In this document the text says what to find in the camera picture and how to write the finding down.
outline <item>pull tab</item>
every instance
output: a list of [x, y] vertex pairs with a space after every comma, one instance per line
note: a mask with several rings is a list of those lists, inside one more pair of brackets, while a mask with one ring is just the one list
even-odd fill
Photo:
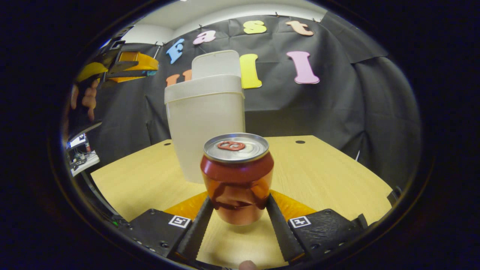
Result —
[[245, 148], [245, 144], [233, 141], [223, 141], [216, 145], [220, 149], [238, 151]]

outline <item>can lid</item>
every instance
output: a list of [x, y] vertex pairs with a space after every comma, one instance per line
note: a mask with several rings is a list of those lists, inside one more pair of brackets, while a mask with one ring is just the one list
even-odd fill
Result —
[[230, 133], [216, 136], [204, 145], [207, 158], [225, 163], [257, 160], [268, 152], [268, 142], [250, 133]]

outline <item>container lid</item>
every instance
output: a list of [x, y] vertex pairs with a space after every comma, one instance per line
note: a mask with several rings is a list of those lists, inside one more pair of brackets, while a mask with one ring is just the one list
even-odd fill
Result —
[[193, 98], [219, 93], [238, 93], [243, 95], [241, 79], [235, 75], [215, 75], [196, 80], [177, 83], [165, 88], [165, 104], [184, 98]]
[[230, 133], [216, 136], [204, 145], [207, 158], [225, 163], [240, 163], [260, 159], [268, 152], [268, 142], [250, 133]]
[[240, 56], [234, 50], [214, 51], [195, 57], [192, 61], [192, 80], [219, 74], [241, 77]]

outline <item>wall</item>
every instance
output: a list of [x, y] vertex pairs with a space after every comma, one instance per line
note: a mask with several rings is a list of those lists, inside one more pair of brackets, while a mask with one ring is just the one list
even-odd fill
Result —
[[203, 18], [196, 19], [190, 23], [178, 28], [173, 32], [173, 38], [181, 36], [185, 33], [188, 33], [192, 30], [197, 29], [198, 25], [209, 25], [216, 22], [228, 20], [231, 18], [238, 18], [243, 16], [250, 15], [275, 15], [275, 12], [278, 15], [293, 16], [305, 19], [315, 18], [316, 21], [321, 21], [324, 17], [327, 10], [318, 7], [321, 11], [314, 12], [303, 8], [297, 8], [294, 6], [288, 5], [277, 5], [277, 4], [255, 4], [255, 5], [245, 5], [237, 6], [229, 9], [224, 9], [218, 12], [209, 14]]
[[174, 38], [173, 30], [158, 25], [135, 25], [122, 38], [126, 43], [158, 44], [169, 42]]

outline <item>red soda can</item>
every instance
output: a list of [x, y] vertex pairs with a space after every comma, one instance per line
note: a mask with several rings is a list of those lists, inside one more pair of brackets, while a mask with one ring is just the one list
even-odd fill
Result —
[[208, 140], [200, 169], [218, 215], [234, 225], [262, 216], [272, 183], [273, 158], [263, 137], [231, 133]]

